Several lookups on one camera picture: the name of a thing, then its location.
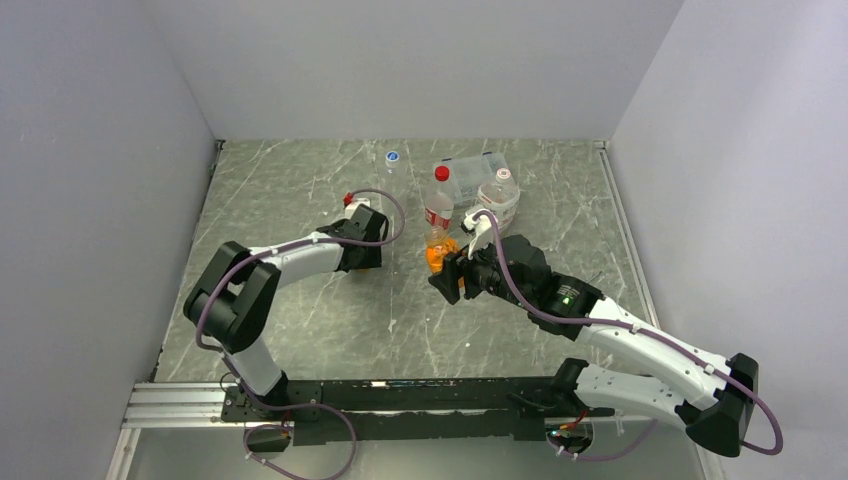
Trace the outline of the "orange juice bottle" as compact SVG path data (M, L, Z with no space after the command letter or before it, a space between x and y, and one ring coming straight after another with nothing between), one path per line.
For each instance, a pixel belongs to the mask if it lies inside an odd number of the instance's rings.
M443 259L449 253L460 250L459 244L440 226L430 225L425 235L425 258L432 274L438 274L443 268Z

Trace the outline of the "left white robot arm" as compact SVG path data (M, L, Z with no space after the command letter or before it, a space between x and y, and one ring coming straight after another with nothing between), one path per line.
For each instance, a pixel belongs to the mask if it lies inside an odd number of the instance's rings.
M262 335L276 292L317 274L382 266L389 219L365 204L349 217L276 246L222 244L183 304L183 315L214 339L223 358L250 392L248 407L264 420L279 417L288 377Z

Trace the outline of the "red bottle cap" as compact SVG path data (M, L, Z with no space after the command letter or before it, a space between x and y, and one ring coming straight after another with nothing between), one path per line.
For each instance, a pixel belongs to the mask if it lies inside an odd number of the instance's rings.
M445 165L438 165L434 169L434 178L438 182L446 182L450 178L450 169Z

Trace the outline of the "small red label bottle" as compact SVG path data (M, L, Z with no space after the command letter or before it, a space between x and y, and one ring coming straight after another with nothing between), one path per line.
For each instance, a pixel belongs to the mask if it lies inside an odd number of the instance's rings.
M448 180L446 182L438 182L434 178L433 172L433 177L424 199L426 222L429 225L440 226L447 231L450 228L455 206L453 197L447 191Z

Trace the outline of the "blue white bottle cap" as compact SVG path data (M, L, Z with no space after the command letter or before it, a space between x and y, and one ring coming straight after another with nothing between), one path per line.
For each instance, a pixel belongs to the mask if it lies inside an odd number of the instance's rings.
M397 165L399 160L400 160L400 157L399 157L399 154L396 151L390 151L385 156L385 163L389 167Z

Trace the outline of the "white tea bottle cap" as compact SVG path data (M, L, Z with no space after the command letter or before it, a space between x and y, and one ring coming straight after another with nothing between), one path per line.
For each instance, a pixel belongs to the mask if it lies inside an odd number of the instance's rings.
M496 180L499 184L507 184L513 181L512 173L508 168L500 168L496 172Z

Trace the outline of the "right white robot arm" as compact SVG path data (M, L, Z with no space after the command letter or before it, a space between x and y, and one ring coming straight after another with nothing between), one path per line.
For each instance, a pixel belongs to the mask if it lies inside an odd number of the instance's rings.
M683 430L700 447L737 457L754 412L759 364L680 342L632 315L598 288L558 273L522 235L496 247L449 253L428 282L450 304L482 293L524 309L541 330L624 356L639 369L625 374L568 359L551 386L557 411L611 408Z

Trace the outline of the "large clear tea bottle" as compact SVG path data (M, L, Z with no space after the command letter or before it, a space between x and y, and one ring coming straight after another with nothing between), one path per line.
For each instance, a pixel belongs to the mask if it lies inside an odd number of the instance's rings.
M478 187L477 203L494 213L501 233L511 225L517 211L521 190L513 176L513 181L499 184L495 175Z

